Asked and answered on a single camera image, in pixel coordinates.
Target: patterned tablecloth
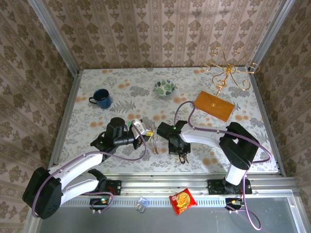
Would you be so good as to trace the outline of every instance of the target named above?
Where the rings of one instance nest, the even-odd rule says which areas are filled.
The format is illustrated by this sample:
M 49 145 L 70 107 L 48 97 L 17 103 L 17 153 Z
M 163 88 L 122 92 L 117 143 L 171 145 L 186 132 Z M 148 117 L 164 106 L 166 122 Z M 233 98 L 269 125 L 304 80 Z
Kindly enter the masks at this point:
M 113 117 L 122 117 L 125 122 L 142 118 L 152 129 L 156 129 L 162 121 L 172 125 L 175 111 L 182 102 L 196 100 L 202 90 L 212 95 L 217 93 L 211 77 L 221 72 L 222 70 L 216 67 L 210 72 L 202 72 L 199 68 L 84 70 L 60 161 L 97 150 L 89 144 L 105 131 L 107 123 Z M 242 83 L 245 79 L 249 80 L 248 74 L 235 73 L 234 77 L 238 83 Z M 173 81 L 177 87 L 175 92 L 166 98 L 157 96 L 153 91 L 154 84 L 162 79 Z M 113 103 L 106 110 L 88 102 L 88 97 L 100 88 L 108 89 L 112 97 Z M 229 78 L 219 97 L 235 105 L 228 122 L 223 122 L 201 110 L 194 112 L 192 122 L 205 126 L 227 126 L 230 122 L 236 121 L 271 150 L 253 87 L 242 91 Z M 190 112 L 190 104 L 183 106 L 179 113 L 180 119 L 186 120 Z M 226 156 L 218 148 L 192 144 L 191 154 L 188 155 L 189 163 L 182 165 L 177 155 L 168 154 L 168 143 L 163 138 L 156 137 L 159 154 L 153 153 L 150 141 L 147 144 L 148 152 L 139 161 L 129 162 L 110 157 L 96 168 L 104 173 L 226 172 L 229 166 Z M 134 150 L 132 145 L 128 145 L 119 147 L 116 154 L 136 158 L 142 153 L 143 146 Z M 258 150 L 255 160 L 266 157 L 264 152 Z M 250 172 L 278 172 L 278 168 L 273 158 L 269 163 L 252 165 Z

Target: snack bag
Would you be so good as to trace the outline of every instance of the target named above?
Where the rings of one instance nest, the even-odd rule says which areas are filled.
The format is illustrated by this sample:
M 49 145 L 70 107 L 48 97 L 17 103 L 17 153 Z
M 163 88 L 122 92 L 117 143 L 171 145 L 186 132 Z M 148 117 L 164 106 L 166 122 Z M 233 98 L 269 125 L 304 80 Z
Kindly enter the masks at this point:
M 192 206 L 198 205 L 187 188 L 174 196 L 170 196 L 170 200 L 177 215 Z

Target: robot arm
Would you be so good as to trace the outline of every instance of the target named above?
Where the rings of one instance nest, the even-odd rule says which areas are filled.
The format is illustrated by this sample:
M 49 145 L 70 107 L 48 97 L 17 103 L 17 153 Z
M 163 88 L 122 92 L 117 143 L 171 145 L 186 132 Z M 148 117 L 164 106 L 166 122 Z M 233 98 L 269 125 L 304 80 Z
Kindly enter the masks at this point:
M 243 175 L 250 168 L 258 147 L 243 139 L 230 136 L 226 133 L 233 132 L 246 136 L 258 142 L 239 123 L 232 122 L 228 127 L 191 127 L 187 121 L 178 121 L 174 126 L 164 122 L 157 129 L 157 134 L 169 141 L 169 154 L 178 154 L 181 163 L 185 163 L 185 158 L 190 153 L 190 143 L 201 143 L 223 150 L 230 161 L 230 167 L 224 178 L 225 189 L 232 192 L 240 184 Z
M 111 154 L 114 154 L 122 145 L 133 144 L 134 149 L 137 149 L 141 146 L 142 139 L 133 125 L 145 141 L 152 136 L 152 132 L 146 129 L 141 120 L 134 120 L 128 130 L 124 120 L 115 117 L 108 123 L 106 132 L 101 133 L 90 145 Z M 106 186 L 106 177 L 95 169 L 89 169 L 109 157 L 109 155 L 99 152 L 91 152 L 51 167 L 49 170 L 40 167 L 34 171 L 22 199 L 32 207 L 39 188 L 55 172 L 56 174 L 50 177 L 43 186 L 35 204 L 35 212 L 42 219 L 50 217 L 63 203 L 78 195 L 93 191 L 103 192 Z

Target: green patterned bowl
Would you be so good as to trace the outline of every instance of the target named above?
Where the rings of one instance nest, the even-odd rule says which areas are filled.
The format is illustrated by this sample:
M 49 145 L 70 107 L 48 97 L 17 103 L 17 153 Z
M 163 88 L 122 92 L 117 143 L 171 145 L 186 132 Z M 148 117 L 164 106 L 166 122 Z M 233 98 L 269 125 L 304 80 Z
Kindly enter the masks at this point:
M 175 84 L 170 80 L 164 79 L 155 84 L 154 90 L 159 96 L 169 96 L 174 92 Z

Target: wooden board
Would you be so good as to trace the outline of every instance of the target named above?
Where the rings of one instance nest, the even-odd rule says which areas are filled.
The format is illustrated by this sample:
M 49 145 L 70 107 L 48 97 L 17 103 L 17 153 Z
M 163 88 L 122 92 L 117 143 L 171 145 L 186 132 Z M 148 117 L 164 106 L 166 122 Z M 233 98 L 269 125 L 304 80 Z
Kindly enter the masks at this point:
M 205 91 L 201 91 L 195 101 L 195 106 L 198 109 L 208 114 L 211 114 L 212 116 L 217 117 L 220 120 L 227 121 L 234 109 L 234 105 L 220 98 L 217 98 L 216 106 L 213 107 L 212 104 L 214 100 L 215 96 L 206 93 Z

